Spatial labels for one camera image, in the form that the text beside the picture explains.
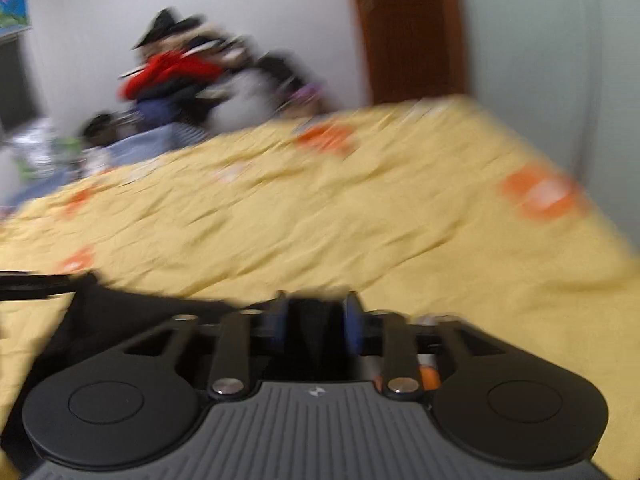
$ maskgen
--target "poster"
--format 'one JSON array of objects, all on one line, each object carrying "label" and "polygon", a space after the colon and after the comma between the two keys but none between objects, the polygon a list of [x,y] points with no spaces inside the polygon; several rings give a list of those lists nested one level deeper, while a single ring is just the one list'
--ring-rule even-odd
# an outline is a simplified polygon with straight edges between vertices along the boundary
[{"label": "poster", "polygon": [[0,36],[29,27],[27,0],[0,0]]}]

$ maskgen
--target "logo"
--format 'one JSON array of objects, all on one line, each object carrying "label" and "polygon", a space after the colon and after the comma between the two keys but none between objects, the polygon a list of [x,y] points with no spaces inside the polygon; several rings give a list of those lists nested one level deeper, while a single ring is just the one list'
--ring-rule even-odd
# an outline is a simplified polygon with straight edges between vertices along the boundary
[{"label": "logo", "polygon": [[326,390],[324,388],[321,388],[320,386],[315,386],[308,390],[308,394],[315,397],[316,399],[319,399],[319,397],[322,397],[326,394]]}]

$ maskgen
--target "grooved surface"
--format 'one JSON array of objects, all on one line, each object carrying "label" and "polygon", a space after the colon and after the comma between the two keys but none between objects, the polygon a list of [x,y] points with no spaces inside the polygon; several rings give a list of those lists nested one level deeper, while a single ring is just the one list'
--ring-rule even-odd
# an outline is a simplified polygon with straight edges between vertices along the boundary
[{"label": "grooved surface", "polygon": [[219,404],[188,443],[147,466],[89,473],[45,464],[30,480],[606,480],[589,463],[491,466],[447,442],[418,404],[387,400],[370,383],[316,386],[265,383],[249,400]]}]

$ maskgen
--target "yellow bedspread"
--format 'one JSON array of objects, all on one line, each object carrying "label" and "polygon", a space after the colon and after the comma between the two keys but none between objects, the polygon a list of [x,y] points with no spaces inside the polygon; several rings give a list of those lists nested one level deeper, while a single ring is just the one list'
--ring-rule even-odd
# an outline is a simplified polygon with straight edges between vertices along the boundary
[{"label": "yellow bedspread", "polygon": [[[606,396],[595,461],[640,476],[640,274],[595,209],[530,218],[504,182],[542,161],[463,98],[338,116],[350,155],[268,123],[36,200],[0,269],[98,269],[138,292],[257,301],[349,286],[367,308],[455,312]],[[68,297],[0,306],[0,426]],[[0,478],[6,478],[0,471]]]}]

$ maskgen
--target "black hat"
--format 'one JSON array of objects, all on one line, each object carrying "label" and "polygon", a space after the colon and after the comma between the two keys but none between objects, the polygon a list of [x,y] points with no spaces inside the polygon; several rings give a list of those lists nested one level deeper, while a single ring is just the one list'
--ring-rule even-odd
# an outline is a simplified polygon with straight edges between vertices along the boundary
[{"label": "black hat", "polygon": [[148,33],[145,34],[145,37],[140,40],[134,49],[150,43],[155,43],[156,41],[164,40],[164,38],[168,38],[174,34],[180,34],[187,30],[197,28],[202,25],[202,23],[204,23],[204,20],[201,16],[191,16],[190,18],[178,22],[171,9],[163,9],[154,19]]}]

